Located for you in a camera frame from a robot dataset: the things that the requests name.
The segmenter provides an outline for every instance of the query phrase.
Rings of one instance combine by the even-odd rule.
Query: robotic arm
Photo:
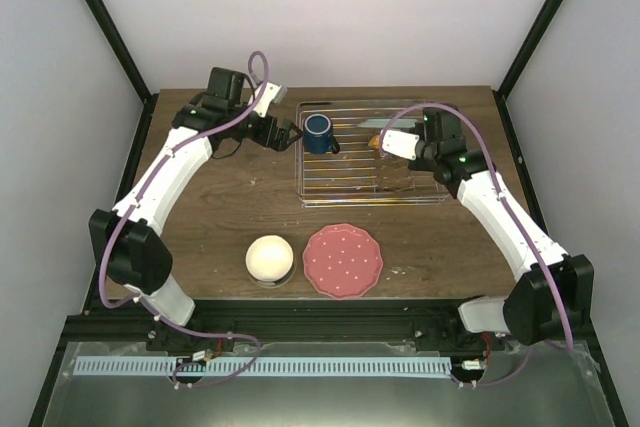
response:
[[[410,170],[433,172],[482,224],[507,260],[516,286],[507,298],[478,298],[463,303],[459,314],[470,332],[511,333],[531,345],[562,333],[561,319],[533,250],[506,210],[511,207],[548,266],[572,327],[587,322],[591,306],[593,266],[583,256],[572,257],[549,238],[511,195],[499,172],[498,192],[480,150],[468,151],[460,120],[447,111],[423,109],[415,127],[389,130],[382,149],[409,160]]]
[[[110,212],[96,210],[89,221],[94,256],[99,264],[116,224],[133,207],[109,257],[108,275],[180,326],[189,321],[195,304],[171,275],[173,259],[160,240],[176,200],[222,140],[232,138],[240,142],[248,138],[280,152],[302,136],[291,121],[285,120],[278,127],[277,119],[267,113],[269,106],[280,102],[286,94],[285,87],[268,83],[245,119],[216,135],[194,139],[247,109],[247,104],[240,103],[244,79],[240,72],[214,68],[207,91],[176,114],[162,150],[133,190]]]

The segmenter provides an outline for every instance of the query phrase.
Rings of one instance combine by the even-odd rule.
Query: black metal frame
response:
[[[102,0],[85,1],[144,104],[118,189],[117,199],[120,199],[133,187],[158,95],[152,95],[149,92]],[[545,230],[544,219],[509,117],[506,99],[561,3],[562,0],[545,1],[504,81],[498,91],[494,92],[529,211],[533,220],[543,230]],[[203,327],[209,331],[233,330],[251,333],[266,342],[284,340],[402,342],[414,339],[419,350],[437,350],[443,355],[450,356],[477,355],[484,347],[478,339],[460,340],[458,337],[460,326],[457,325],[459,319],[456,312],[457,306],[462,301],[461,299],[362,300],[344,303],[322,300],[197,300],[196,304],[201,313],[201,322],[206,324]],[[148,334],[151,330],[154,330],[156,335],[149,340]],[[592,325],[580,329],[575,334],[576,339],[587,341],[593,357],[601,366],[600,381],[616,425],[628,425]],[[180,352],[183,347],[193,348],[193,345],[184,345],[184,336],[176,336],[164,329],[162,325],[155,323],[140,306],[128,305],[117,311],[106,310],[100,304],[97,295],[97,278],[94,274],[84,303],[83,314],[67,318],[30,425],[41,425],[45,418],[67,344],[92,341],[147,342],[150,349],[173,352]]]

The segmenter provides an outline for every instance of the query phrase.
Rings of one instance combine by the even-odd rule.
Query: white perforated rail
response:
[[[187,366],[180,375],[226,376],[249,360],[249,357],[221,357],[204,367]],[[176,357],[79,356],[73,374],[168,376],[176,362]],[[242,376],[448,378],[450,371],[451,359],[447,357],[261,357]]]

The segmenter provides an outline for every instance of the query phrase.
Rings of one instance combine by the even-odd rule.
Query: black frame bar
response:
[[[133,186],[140,155],[144,147],[147,132],[151,123],[158,95],[152,95],[147,88],[133,58],[120,36],[107,8],[102,0],[85,0],[96,21],[100,25],[107,41],[120,61],[131,84],[143,101],[144,108],[136,129],[122,181],[118,189],[117,199],[124,196]],[[513,61],[504,81],[494,97],[502,124],[515,161],[516,169],[523,186],[525,199],[533,220],[545,229],[544,219],[535,196],[531,178],[522,157],[515,130],[509,117],[506,99],[513,90],[518,78],[524,71],[533,51],[542,39],[547,27],[563,0],[546,0],[531,30]],[[196,305],[202,312],[205,322],[212,322],[212,327],[232,326],[235,332],[259,333],[267,341],[304,341],[309,338],[309,331],[302,325],[319,322],[320,329],[314,340],[344,340],[353,336],[353,340],[377,339],[402,340],[414,337],[418,330],[428,331],[433,327],[434,316],[451,313],[457,309],[461,299],[443,300],[363,300],[354,303],[332,303],[330,301],[224,301],[197,300]],[[353,334],[353,326],[358,326]],[[159,329],[149,314],[137,305],[127,305],[117,311],[105,309],[97,296],[97,278],[89,287],[84,303],[83,315],[69,316],[65,323],[59,344],[54,352],[47,377],[40,392],[30,425],[41,425],[44,421],[49,399],[61,366],[64,350],[69,342],[148,342],[148,333]],[[416,341],[419,350],[439,350],[444,355],[477,355],[483,344],[470,344],[459,348],[440,345],[442,338],[427,335]],[[615,386],[609,375],[606,362],[602,356],[592,325],[588,325],[575,333],[578,340],[586,340],[593,357],[601,366],[599,373],[601,385],[605,391],[609,408],[618,426],[627,426]],[[173,341],[169,337],[166,348],[170,349]]]

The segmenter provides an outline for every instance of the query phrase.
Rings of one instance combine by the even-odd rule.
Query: mug handle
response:
[[[331,153],[338,154],[339,152],[340,152],[340,144],[338,143],[336,138],[332,135],[331,136]]]

